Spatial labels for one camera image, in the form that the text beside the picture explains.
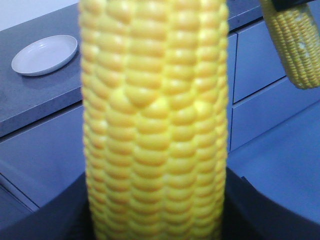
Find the white plate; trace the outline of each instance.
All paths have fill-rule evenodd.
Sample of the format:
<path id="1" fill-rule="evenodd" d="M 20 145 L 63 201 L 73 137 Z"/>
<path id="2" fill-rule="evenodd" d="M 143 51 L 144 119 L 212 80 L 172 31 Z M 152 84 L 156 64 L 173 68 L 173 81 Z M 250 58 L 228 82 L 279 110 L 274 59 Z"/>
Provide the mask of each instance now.
<path id="1" fill-rule="evenodd" d="M 73 36 L 49 36 L 18 52 L 11 67 L 25 76 L 48 74 L 66 65 L 75 56 L 77 47 L 78 42 Z"/>

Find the wall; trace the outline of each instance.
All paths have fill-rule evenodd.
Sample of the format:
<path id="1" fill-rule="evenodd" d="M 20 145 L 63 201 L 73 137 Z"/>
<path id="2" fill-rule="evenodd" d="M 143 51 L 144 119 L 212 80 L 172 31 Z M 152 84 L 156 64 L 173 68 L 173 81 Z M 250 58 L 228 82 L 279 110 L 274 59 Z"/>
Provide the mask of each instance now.
<path id="1" fill-rule="evenodd" d="M 79 0 L 0 0 L 0 31 L 78 2 Z"/>

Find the gray countertop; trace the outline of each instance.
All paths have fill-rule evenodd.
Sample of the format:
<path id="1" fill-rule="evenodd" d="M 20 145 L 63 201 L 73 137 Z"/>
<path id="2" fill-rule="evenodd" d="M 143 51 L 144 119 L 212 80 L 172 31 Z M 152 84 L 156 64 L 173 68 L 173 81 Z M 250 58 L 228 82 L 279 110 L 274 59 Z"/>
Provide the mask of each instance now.
<path id="1" fill-rule="evenodd" d="M 262 16 L 258 0 L 228 0 L 230 30 Z M 0 31 L 0 137 L 82 100 L 80 53 L 63 68 L 36 77 L 11 69 L 25 46 L 53 35 L 80 42 L 77 4 Z"/>

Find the corn cob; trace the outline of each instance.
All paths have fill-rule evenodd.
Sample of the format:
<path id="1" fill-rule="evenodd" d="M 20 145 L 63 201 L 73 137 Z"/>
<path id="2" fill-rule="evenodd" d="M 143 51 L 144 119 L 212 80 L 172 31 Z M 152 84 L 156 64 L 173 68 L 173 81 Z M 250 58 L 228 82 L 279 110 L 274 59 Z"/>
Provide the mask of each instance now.
<path id="1" fill-rule="evenodd" d="M 320 86 L 320 37 L 307 4 L 277 12 L 260 0 L 263 17 L 286 75 L 299 89 Z"/>
<path id="2" fill-rule="evenodd" d="M 81 0 L 79 9 L 96 238 L 220 239 L 226 1 Z"/>

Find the gray cabinet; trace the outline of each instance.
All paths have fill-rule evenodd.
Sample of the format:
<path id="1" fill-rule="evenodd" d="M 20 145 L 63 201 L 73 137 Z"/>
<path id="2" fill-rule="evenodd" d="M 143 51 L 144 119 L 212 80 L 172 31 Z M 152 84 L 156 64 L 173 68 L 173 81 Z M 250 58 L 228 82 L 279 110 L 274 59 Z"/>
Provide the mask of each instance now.
<path id="1" fill-rule="evenodd" d="M 309 7 L 318 28 L 320 28 L 320 0 L 309 2 Z"/>
<path id="2" fill-rule="evenodd" d="M 320 99 L 320 88 L 301 90 L 288 78 L 233 106 L 231 150 L 297 114 Z"/>
<path id="3" fill-rule="evenodd" d="M 227 118 L 228 118 L 228 151 L 230 150 L 230 132 L 232 124 L 232 105 L 234 96 L 234 81 L 235 81 L 235 68 L 236 68 L 236 52 L 237 52 L 237 34 L 230 34 L 228 37 L 228 59 L 227 59 L 227 74 L 228 74 L 228 86 L 229 86 L 229 102 L 227 106 Z"/>
<path id="4" fill-rule="evenodd" d="M 85 170 L 82 112 L 78 106 L 0 142 L 1 174 L 39 207 Z"/>
<path id="5" fill-rule="evenodd" d="M 264 21 L 237 33 L 234 103 L 286 75 Z"/>

